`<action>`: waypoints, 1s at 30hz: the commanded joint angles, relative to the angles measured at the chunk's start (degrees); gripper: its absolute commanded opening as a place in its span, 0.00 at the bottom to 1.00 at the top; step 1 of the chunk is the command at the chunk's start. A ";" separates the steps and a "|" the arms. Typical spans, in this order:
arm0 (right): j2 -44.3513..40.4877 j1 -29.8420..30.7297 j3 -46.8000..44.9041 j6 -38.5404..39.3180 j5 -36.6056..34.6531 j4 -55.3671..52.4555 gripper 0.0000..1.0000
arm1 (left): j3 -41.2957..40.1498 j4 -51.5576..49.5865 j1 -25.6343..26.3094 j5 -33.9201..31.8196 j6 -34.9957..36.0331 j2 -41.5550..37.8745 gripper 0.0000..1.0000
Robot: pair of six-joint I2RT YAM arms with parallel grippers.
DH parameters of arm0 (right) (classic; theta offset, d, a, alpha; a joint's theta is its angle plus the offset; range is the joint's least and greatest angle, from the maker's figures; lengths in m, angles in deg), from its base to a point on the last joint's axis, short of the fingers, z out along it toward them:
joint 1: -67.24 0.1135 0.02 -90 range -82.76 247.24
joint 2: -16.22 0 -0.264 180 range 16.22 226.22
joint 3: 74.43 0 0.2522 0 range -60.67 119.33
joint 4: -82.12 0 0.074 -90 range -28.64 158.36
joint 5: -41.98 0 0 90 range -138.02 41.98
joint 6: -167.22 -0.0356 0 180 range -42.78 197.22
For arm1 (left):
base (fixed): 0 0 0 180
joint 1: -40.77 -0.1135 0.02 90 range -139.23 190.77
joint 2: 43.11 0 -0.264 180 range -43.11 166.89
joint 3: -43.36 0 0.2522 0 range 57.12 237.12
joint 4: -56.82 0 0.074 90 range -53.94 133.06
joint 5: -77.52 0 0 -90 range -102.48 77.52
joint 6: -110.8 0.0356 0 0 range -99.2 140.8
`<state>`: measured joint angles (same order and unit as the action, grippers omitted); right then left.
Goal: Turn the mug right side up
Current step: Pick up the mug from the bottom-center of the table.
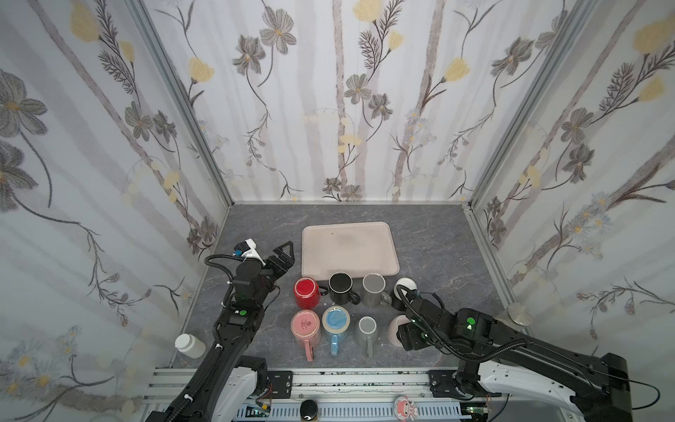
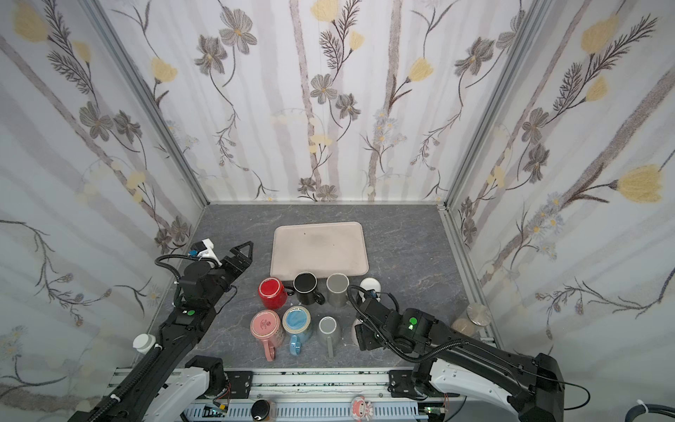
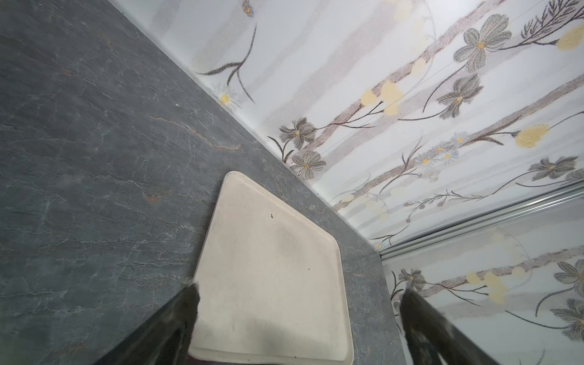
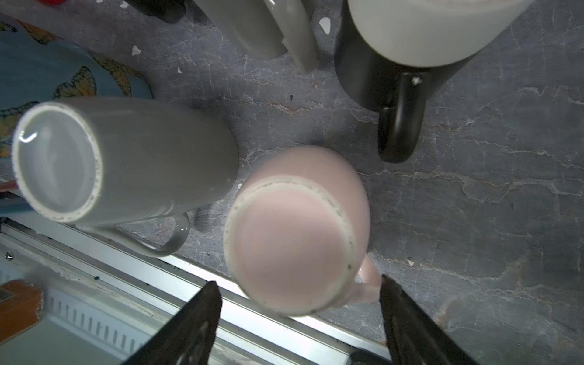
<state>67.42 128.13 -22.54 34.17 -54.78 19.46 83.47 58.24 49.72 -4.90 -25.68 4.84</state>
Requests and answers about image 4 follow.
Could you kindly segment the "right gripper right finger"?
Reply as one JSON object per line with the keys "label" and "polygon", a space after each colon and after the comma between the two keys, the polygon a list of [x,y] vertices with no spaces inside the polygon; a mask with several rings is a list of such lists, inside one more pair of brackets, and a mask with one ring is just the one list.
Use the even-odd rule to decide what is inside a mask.
{"label": "right gripper right finger", "polygon": [[386,275],[382,276],[380,306],[393,364],[478,365]]}

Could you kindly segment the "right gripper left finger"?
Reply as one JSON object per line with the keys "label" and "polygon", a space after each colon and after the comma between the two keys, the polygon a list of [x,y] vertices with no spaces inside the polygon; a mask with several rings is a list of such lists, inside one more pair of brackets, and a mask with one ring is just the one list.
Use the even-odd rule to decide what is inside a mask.
{"label": "right gripper left finger", "polygon": [[125,364],[207,364],[221,308],[219,287],[210,281]]}

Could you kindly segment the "pale pink mug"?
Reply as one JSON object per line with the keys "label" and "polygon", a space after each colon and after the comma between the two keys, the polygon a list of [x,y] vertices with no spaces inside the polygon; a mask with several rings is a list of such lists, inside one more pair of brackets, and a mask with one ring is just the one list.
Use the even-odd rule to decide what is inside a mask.
{"label": "pale pink mug", "polygon": [[307,316],[380,298],[370,204],[354,167],[319,146],[287,149],[242,185],[224,227],[228,271],[260,307]]}

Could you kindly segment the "small grey mug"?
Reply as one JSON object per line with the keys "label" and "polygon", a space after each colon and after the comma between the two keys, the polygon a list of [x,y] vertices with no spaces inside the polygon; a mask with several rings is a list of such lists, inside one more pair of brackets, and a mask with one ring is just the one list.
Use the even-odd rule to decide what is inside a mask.
{"label": "small grey mug", "polygon": [[38,214],[160,258],[185,243],[189,211],[228,194],[239,153],[222,121],[194,109],[70,97],[20,118],[12,167]]}

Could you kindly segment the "black mug white base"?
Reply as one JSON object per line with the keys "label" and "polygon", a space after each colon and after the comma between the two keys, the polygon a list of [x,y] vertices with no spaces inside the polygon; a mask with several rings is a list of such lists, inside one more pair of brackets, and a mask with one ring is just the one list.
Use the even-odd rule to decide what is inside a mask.
{"label": "black mug white base", "polygon": [[334,64],[345,93],[379,115],[380,158],[412,156],[428,99],[530,1],[345,1]]}

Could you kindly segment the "grey-green mug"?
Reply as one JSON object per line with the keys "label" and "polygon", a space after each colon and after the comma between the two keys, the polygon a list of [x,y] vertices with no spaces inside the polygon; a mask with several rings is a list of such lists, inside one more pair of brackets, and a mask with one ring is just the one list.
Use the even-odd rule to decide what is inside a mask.
{"label": "grey-green mug", "polygon": [[318,68],[313,1],[197,0],[195,4],[246,55],[274,59],[289,53],[302,73]]}

